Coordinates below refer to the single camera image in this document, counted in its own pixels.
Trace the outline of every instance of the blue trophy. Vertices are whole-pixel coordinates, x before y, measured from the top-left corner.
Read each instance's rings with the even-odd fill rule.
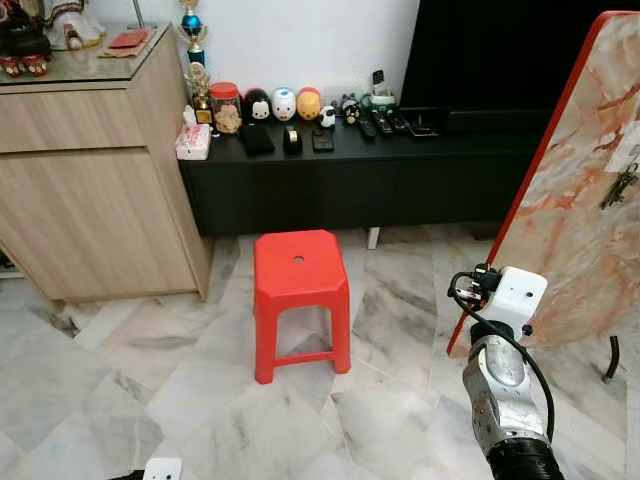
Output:
[[[198,0],[180,0],[180,3],[184,5],[186,11],[182,22],[180,22],[181,28],[178,29],[178,33],[189,44],[189,48],[187,48],[189,62],[198,62],[204,65],[204,50],[200,44],[207,37],[207,27],[202,25],[200,17],[193,11]]]

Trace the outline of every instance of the marble tile floor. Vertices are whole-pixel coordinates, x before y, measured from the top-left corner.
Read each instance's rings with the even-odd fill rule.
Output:
[[[252,244],[216,242],[209,298],[172,295],[52,312],[24,280],[0,282],[0,478],[106,480],[179,456],[185,480],[489,479],[445,348],[451,275],[491,241],[461,226],[338,232],[351,286],[353,367],[253,380]],[[607,339],[535,351],[556,399],[567,479],[637,479],[638,328],[605,385]],[[283,314],[278,351],[328,344],[324,309]]]

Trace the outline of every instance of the trophy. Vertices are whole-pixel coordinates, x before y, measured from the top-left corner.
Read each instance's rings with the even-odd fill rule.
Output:
[[[204,65],[204,50],[200,44],[207,37],[207,27],[202,25],[200,18],[193,11],[198,4],[198,0],[180,0],[180,3],[185,8],[185,14],[182,17],[182,22],[180,22],[178,33],[189,45],[189,48],[187,48],[189,61]]]
[[[193,109],[198,123],[213,123],[211,113],[211,99],[209,96],[209,84],[211,75],[204,69],[204,65],[191,62],[189,73],[184,75],[189,86],[193,89]]]

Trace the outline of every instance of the red edge trim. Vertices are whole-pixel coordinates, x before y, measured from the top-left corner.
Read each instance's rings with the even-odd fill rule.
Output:
[[[595,21],[591,25],[591,28],[589,29],[589,33],[587,34],[587,38],[582,44],[582,48],[580,49],[580,53],[578,54],[576,63],[573,65],[573,69],[571,70],[571,74],[569,75],[569,80],[567,80],[567,84],[565,85],[564,90],[562,91],[560,100],[558,101],[558,104],[556,105],[556,108],[553,111],[553,115],[551,116],[549,125],[547,126],[547,129],[545,130],[544,135],[542,136],[540,145],[538,145],[538,149],[536,150],[536,153],[533,156],[533,160],[531,161],[531,164],[529,165],[529,169],[527,170],[527,173],[524,176],[522,185],[520,185],[520,189],[518,190],[518,193],[516,194],[513,200],[511,209],[509,210],[509,213],[507,214],[507,217],[505,218],[505,221],[503,222],[502,227],[500,227],[500,232],[498,233],[498,237],[496,238],[496,241],[494,242],[493,247],[489,252],[489,256],[487,257],[487,263],[493,262],[493,260],[495,259],[498,253],[498,249],[500,248],[500,245],[502,245],[502,241],[504,240],[504,237],[507,235],[507,232],[509,231],[509,227],[511,226],[511,223],[513,222],[513,218],[515,217],[516,212],[520,207],[520,203],[524,198],[524,194],[527,192],[527,189],[529,188],[529,184],[533,179],[533,175],[538,170],[538,166],[540,165],[540,162],[542,161],[542,158],[544,157],[544,154],[547,151],[547,147],[549,146],[551,137],[555,132],[556,127],[558,126],[558,123],[560,122],[560,118],[564,113],[564,109],[567,106],[567,103],[569,103],[569,99],[571,98],[573,89],[575,88],[576,83],[578,83],[578,79],[580,78],[580,74],[582,73],[582,70],[584,70],[584,67],[587,63],[587,59],[591,54],[591,50],[593,49],[593,45],[596,42],[596,38],[598,38],[598,34],[600,33],[600,30],[602,30],[603,25],[610,18],[621,16],[621,15],[633,15],[636,13],[640,13],[640,12],[624,11],[624,10],[611,10],[608,12],[603,12],[598,16],[598,18],[595,19]],[[451,355],[453,346],[455,345],[456,340],[458,339],[458,336],[462,332],[462,327],[464,325],[464,320],[466,317],[467,317],[466,314],[462,314],[462,316],[460,317],[460,320],[458,321],[458,325],[456,325],[456,329],[453,331],[453,335],[451,336],[451,339],[449,340],[449,344],[447,345],[447,355]]]

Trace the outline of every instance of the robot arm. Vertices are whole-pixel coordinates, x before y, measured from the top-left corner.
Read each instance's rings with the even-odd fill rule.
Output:
[[[514,346],[523,333],[531,331],[528,322],[547,281],[514,267],[497,272],[486,264],[460,276],[471,277],[471,287],[460,290],[453,281],[449,295],[475,305],[474,318],[490,319],[471,328],[472,347],[463,381],[471,400],[476,440],[494,478],[562,480],[542,417],[531,398],[525,361],[532,367],[535,362],[522,347]]]

